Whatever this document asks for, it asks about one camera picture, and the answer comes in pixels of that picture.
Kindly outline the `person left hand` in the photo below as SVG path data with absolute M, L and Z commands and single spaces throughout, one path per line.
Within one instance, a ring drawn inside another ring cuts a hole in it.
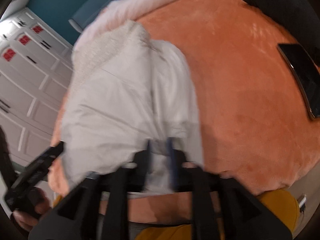
M 45 216 L 51 209 L 50 201 L 47 194 L 41 188 L 36 188 L 40 195 L 40 200 L 35 206 L 18 208 L 12 213 L 12 217 L 23 230 L 30 232 L 33 227 L 37 226 L 40 219 Z

